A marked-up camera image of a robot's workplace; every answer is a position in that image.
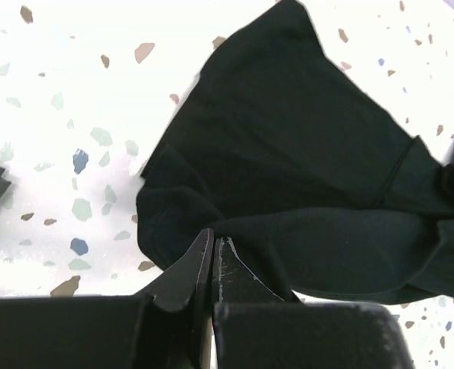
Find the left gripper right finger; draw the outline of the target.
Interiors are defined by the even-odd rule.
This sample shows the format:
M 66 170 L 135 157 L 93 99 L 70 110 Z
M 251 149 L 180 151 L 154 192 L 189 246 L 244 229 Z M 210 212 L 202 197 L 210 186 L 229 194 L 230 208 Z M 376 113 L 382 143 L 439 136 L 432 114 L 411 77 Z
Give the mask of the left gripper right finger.
M 231 238 L 218 238 L 212 270 L 212 302 L 216 305 L 296 304 L 300 300 L 292 294 L 285 300 L 267 287 L 241 260 Z

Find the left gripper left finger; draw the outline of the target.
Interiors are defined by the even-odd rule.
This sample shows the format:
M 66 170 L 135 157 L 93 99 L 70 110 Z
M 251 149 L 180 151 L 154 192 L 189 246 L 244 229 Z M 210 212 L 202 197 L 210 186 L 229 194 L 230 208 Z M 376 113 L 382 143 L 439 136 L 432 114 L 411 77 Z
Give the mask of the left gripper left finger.
M 145 298 L 134 368 L 209 368 L 214 234 L 200 231 L 187 252 L 139 294 Z

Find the black t shirt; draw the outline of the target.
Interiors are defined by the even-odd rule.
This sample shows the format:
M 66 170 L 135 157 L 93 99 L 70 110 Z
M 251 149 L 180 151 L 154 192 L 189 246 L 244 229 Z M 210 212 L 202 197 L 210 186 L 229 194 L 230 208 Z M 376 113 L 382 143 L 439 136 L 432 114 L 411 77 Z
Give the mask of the black t shirt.
M 338 70 L 297 1 L 213 52 L 142 177 L 161 269 L 210 228 L 283 298 L 454 298 L 454 151 L 438 163 Z

